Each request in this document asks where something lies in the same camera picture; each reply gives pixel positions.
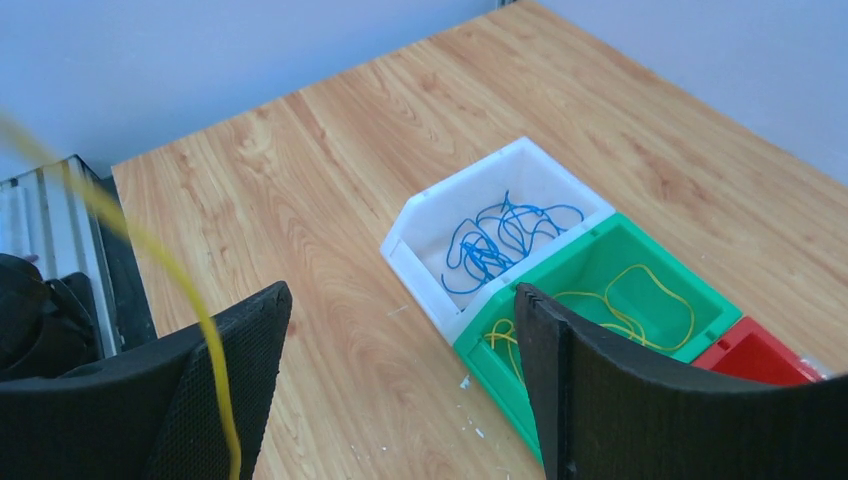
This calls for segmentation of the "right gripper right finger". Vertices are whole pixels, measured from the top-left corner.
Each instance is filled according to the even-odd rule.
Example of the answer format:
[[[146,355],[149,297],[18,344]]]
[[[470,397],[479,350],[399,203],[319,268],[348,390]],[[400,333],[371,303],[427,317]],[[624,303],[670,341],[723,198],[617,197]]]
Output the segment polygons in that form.
[[[679,362],[520,283],[517,340],[550,479],[843,479],[847,380],[778,387]]]

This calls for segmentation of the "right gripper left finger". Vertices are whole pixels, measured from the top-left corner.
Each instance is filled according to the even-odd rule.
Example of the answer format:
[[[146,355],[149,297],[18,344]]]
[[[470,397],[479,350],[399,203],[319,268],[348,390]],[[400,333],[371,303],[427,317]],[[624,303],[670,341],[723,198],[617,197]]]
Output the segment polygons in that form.
[[[278,281],[215,317],[244,479],[261,451],[292,303]],[[1,386],[5,479],[225,479],[229,462],[195,325],[59,378]]]

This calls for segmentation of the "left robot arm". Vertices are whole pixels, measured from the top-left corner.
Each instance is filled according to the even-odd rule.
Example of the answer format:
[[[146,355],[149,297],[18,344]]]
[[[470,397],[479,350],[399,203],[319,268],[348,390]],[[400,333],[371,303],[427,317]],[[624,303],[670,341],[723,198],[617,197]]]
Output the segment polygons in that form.
[[[57,378],[103,358],[91,281],[45,279],[22,257],[1,255],[1,380]]]

